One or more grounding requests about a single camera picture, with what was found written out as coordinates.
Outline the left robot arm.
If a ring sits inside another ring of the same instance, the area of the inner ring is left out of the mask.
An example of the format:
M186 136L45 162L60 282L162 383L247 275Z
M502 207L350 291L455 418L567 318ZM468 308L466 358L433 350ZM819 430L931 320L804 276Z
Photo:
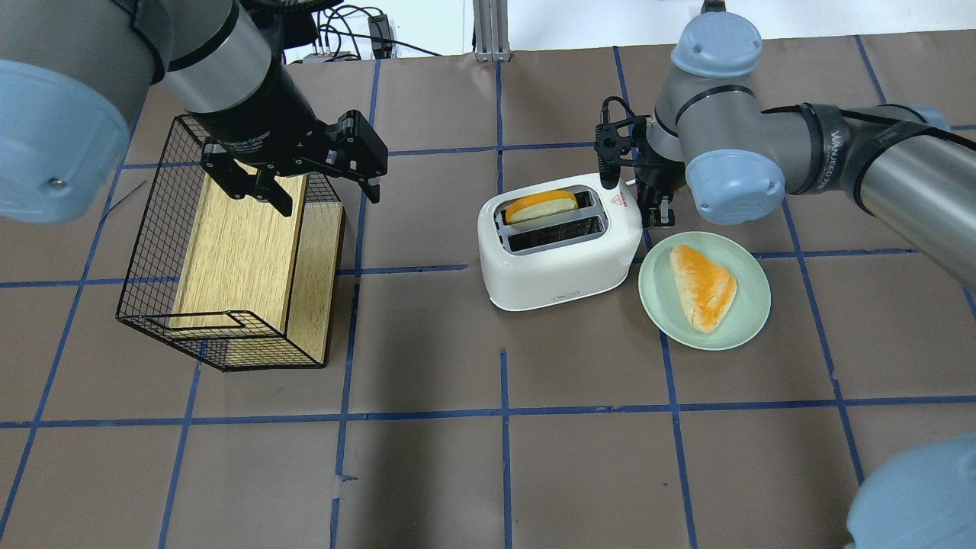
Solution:
M290 216L277 177L317 172L380 199L388 149L361 112L314 114L281 62L283 34L255 14L331 1L4 1L2 216L66 223L125 159L153 85L208 134L200 166L235 201Z

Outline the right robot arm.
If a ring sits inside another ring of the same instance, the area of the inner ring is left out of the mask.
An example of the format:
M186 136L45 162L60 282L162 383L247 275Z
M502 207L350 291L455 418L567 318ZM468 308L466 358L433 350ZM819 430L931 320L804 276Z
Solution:
M974 142L924 105L845 109L801 103L762 109L750 76L763 42L752 22L707 2L670 55L650 115L596 126L601 184L634 167L648 226L688 185L711 223L772 212L785 195L843 191L859 209L974 287Z

